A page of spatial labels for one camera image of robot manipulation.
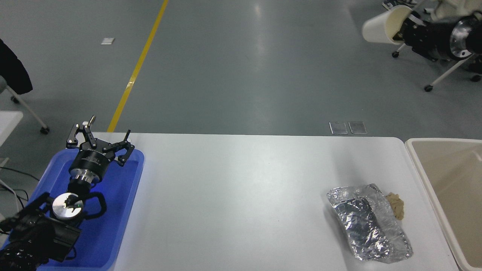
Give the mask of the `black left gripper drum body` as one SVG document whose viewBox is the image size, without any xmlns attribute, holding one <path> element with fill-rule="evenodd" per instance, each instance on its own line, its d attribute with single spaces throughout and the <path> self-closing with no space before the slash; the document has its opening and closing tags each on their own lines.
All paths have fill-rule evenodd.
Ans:
<svg viewBox="0 0 482 271">
<path fill-rule="evenodd" d="M 110 163 L 113 161 L 113 152 L 98 152 L 95 150 L 81 149 L 69 168 L 71 178 L 76 178 L 84 171 L 89 171 L 98 178 L 103 178 Z"/>
</svg>

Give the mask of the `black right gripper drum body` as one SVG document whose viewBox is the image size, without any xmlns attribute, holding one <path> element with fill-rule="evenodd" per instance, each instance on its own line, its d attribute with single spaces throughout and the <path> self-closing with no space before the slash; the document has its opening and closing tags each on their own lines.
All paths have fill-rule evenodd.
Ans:
<svg viewBox="0 0 482 271">
<path fill-rule="evenodd" d="M 416 53 L 428 60 L 453 59 L 450 38 L 455 27 L 454 18 L 417 23 Z"/>
</svg>

